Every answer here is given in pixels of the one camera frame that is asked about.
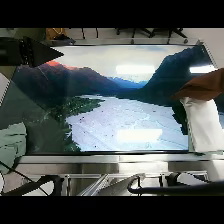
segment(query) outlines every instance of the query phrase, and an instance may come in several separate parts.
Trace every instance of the television screen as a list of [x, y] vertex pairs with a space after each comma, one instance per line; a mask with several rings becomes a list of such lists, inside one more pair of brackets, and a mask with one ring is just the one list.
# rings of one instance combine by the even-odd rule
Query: television screen
[[55, 49], [64, 56], [17, 67], [0, 109], [1, 129], [25, 124], [28, 152], [188, 150], [170, 96], [213, 66], [203, 46]]

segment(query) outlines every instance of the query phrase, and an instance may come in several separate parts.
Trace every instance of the landscape picture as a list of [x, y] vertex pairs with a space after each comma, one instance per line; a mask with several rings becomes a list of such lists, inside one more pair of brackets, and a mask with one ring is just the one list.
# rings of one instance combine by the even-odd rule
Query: landscape picture
[[212, 65], [203, 46], [55, 49], [64, 56], [17, 67], [0, 109], [1, 129], [25, 124], [29, 153], [188, 150], [171, 96]]

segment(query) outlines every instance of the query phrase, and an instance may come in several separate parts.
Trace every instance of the mountain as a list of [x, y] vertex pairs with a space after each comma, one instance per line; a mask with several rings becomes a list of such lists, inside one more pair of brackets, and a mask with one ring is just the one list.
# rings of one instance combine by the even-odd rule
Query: mountain
[[141, 81], [141, 82], [131, 82], [128, 80], [124, 80], [118, 77], [109, 77], [108, 79], [112, 80], [113, 82], [115, 82], [116, 84], [118, 84], [120, 87], [122, 88], [127, 88], [127, 89], [140, 89], [142, 88], [144, 85], [147, 84], [147, 81]]
[[118, 94], [118, 98], [135, 99], [161, 106], [172, 106], [177, 101], [170, 98], [194, 75], [190, 73], [192, 66], [211, 64], [204, 46], [194, 46], [182, 52], [164, 58], [152, 78], [141, 89]]
[[31, 99], [43, 103], [59, 97], [114, 95], [122, 90], [90, 68], [69, 67], [55, 61], [36, 68], [19, 66], [12, 80]]

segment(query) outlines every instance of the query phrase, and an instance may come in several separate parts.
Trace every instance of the sky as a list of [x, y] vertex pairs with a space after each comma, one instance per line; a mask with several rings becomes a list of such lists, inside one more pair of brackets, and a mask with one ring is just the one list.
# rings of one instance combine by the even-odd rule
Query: sky
[[189, 46], [177, 45], [101, 45], [55, 47], [64, 56], [55, 61], [78, 68], [89, 67], [106, 77], [119, 77], [125, 80], [148, 81], [153, 73], [117, 74], [116, 67], [122, 65], [159, 67], [163, 59]]

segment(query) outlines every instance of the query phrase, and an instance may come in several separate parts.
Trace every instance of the dark mountain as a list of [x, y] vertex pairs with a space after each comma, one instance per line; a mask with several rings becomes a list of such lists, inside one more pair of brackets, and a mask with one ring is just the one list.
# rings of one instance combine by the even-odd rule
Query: dark mountain
[[127, 89], [140, 89], [144, 85], [147, 84], [147, 81], [131, 82], [131, 81], [124, 80], [124, 79], [121, 79], [121, 78], [118, 78], [118, 77], [115, 77], [115, 78], [110, 77], [108, 79], [112, 80], [113, 82], [118, 84], [120, 87], [127, 88]]
[[76, 68], [51, 61], [36, 68], [20, 66], [13, 82], [31, 99], [49, 99], [84, 94], [114, 95], [121, 91], [113, 81], [90, 68]]
[[[161, 106], [172, 106], [177, 101], [172, 100], [170, 96], [197, 75], [190, 73], [189, 68], [210, 64], [212, 63], [204, 46], [185, 49], [182, 52], [165, 57], [143, 88], [118, 94], [117, 97], [135, 99]], [[222, 98], [222, 96], [217, 98], [218, 107], [223, 105], [224, 100]]]

